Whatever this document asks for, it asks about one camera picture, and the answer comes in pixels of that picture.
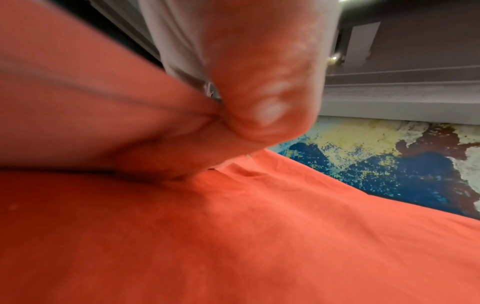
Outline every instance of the floor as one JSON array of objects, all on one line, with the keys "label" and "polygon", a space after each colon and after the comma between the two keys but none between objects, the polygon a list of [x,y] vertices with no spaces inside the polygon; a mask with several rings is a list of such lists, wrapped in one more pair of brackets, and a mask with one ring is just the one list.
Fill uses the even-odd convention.
[{"label": "floor", "polygon": [[480,219],[480,126],[319,117],[271,149],[369,194]]}]

